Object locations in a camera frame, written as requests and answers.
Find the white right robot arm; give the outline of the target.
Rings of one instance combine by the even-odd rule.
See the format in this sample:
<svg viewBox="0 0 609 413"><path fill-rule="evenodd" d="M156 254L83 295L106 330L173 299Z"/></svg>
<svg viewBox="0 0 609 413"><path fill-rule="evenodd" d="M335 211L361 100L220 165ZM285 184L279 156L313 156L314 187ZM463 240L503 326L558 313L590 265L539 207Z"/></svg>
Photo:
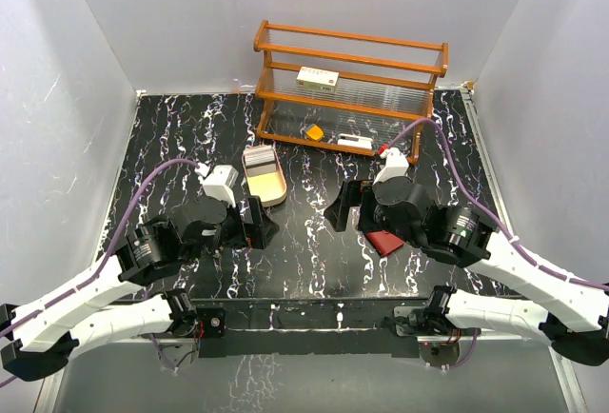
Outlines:
<svg viewBox="0 0 609 413"><path fill-rule="evenodd" d="M370 241L394 237L427 258L498 282L515 297L482 296L437 285L425 306L395 308L387 322L398 335L494 330L547 344L575 363L608 360L608 293L552 266L499 234L497 224L466 206L441 206L406 177L343 182L324 217L343 232L351 208Z"/></svg>

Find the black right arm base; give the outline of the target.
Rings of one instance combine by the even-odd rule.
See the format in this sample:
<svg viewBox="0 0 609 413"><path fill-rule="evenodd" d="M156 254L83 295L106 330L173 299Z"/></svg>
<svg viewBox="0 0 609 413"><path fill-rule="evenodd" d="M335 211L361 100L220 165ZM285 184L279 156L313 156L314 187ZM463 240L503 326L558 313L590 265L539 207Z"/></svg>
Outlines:
<svg viewBox="0 0 609 413"><path fill-rule="evenodd" d="M471 359L481 330L456 327L445 314L441 308L400 305L383 318L382 327L397 337L416 339L425 364L447 373Z"/></svg>

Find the red card holder wallet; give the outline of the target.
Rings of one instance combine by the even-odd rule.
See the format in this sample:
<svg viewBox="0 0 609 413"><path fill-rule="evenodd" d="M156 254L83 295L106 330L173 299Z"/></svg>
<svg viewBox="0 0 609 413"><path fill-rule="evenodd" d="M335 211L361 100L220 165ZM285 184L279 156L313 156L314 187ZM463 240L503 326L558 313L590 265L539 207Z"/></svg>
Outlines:
<svg viewBox="0 0 609 413"><path fill-rule="evenodd" d="M366 240L374 247L381 257L387 257L401 249L404 241L387 231L374 231L365 233Z"/></svg>

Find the beige oval card tray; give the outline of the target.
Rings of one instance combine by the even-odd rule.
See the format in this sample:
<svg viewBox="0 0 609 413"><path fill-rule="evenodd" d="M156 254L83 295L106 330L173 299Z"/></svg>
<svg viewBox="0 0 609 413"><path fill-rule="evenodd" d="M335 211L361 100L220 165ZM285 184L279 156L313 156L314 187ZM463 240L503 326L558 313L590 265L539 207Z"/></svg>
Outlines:
<svg viewBox="0 0 609 413"><path fill-rule="evenodd" d="M285 176L276 150L275 154L274 164L259 167L245 167L242 155L249 193L252 196L258 196L263 207L274 207L281 204L287 194Z"/></svg>

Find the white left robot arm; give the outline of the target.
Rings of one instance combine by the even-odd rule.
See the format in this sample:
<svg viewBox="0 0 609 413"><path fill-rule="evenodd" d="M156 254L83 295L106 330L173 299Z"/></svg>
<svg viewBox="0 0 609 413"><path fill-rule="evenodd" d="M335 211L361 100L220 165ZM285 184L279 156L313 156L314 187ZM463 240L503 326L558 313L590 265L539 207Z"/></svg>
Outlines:
<svg viewBox="0 0 609 413"><path fill-rule="evenodd" d="M1 307L1 334L8 344L1 365L13 377L38 381L101 345L146 334L203 336L205 326L187 292L158 292L134 305L112 303L182 266L225 248L264 249L279 227L261 200L248 200L250 220L238 206L204 196L138 225L117 248L65 285L27 305Z"/></svg>

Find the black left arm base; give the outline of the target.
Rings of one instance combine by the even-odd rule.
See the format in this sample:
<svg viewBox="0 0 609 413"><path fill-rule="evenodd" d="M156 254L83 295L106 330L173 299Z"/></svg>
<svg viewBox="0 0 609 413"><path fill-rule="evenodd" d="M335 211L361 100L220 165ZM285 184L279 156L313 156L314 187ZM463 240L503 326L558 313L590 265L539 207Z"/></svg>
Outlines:
<svg viewBox="0 0 609 413"><path fill-rule="evenodd" d="M174 376L180 371L180 366L187 360L193 360L202 348L203 339L219 339L226 333L226 313L222 308L197 307L182 289L172 289L161 292L144 301L151 305L154 318L161 318L151 331L145 332L158 355L161 364L170 370ZM192 338L192 348L178 361L171 360L165 353L165 348L159 343L158 336L169 335L173 338Z"/></svg>

